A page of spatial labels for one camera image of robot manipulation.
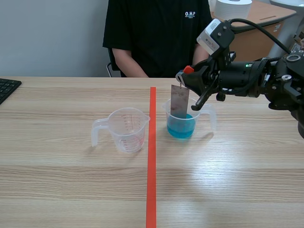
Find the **measuring cup handle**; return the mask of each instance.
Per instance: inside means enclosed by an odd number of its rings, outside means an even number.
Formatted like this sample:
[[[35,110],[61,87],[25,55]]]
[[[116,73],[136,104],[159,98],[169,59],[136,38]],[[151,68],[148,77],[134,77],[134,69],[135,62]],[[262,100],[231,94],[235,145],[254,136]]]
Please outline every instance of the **measuring cup handle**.
[[[109,119],[106,118],[106,119],[96,120],[96,121],[93,122],[92,132],[91,132],[92,146],[97,146],[97,144],[98,144],[98,132],[99,132],[99,130],[108,129],[108,127],[109,127],[108,121],[109,121]]]
[[[217,130],[217,114],[213,106],[205,104],[200,110],[201,114],[208,114],[210,116],[210,124],[213,131]]]

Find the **red cap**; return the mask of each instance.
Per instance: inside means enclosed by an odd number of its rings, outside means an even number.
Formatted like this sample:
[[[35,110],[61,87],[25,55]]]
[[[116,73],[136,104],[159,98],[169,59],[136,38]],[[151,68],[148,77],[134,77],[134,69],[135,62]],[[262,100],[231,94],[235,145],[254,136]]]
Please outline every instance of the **red cap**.
[[[190,66],[186,66],[185,69],[183,70],[183,72],[185,74],[191,74],[191,73],[194,72],[194,69],[192,67],[190,67]]]

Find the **blue liquid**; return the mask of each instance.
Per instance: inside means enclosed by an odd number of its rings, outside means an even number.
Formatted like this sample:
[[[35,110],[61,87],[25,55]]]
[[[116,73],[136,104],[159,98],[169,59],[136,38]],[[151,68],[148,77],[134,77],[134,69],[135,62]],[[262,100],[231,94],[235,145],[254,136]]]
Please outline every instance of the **blue liquid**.
[[[192,115],[187,114],[186,119],[193,118]],[[185,139],[190,137],[195,128],[195,120],[177,120],[169,116],[167,121],[167,129],[170,135],[175,138]]]

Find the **keyboard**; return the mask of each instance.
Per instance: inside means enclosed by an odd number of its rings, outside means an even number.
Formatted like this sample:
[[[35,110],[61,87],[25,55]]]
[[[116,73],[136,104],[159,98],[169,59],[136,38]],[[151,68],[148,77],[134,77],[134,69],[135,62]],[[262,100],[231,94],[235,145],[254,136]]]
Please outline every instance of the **keyboard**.
[[[0,104],[6,100],[19,86],[20,81],[0,78]]]

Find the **person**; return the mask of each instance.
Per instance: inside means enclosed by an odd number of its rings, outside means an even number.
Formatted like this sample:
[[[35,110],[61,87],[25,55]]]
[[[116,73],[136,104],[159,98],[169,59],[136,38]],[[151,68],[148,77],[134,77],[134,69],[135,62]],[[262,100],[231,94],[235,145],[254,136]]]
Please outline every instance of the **person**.
[[[208,58],[196,38],[212,21],[208,0],[109,0],[103,46],[127,77],[175,77]]]

